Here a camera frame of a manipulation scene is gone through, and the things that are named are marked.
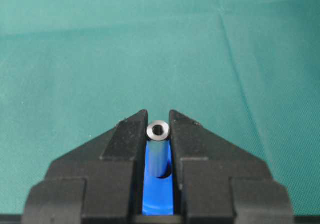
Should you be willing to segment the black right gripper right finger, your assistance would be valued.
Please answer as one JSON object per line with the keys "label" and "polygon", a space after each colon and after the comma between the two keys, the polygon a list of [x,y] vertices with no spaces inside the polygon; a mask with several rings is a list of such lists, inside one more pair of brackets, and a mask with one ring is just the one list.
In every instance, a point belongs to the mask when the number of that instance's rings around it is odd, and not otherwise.
{"label": "black right gripper right finger", "polygon": [[287,189],[267,163],[204,128],[169,113],[175,202],[186,224],[292,224]]}

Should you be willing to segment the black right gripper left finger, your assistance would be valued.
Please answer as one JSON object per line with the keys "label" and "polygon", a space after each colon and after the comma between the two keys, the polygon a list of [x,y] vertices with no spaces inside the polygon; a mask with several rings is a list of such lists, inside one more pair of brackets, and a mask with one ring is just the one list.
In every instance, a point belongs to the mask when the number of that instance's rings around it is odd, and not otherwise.
{"label": "black right gripper left finger", "polygon": [[24,224],[128,224],[142,213],[148,112],[54,160],[32,187]]}

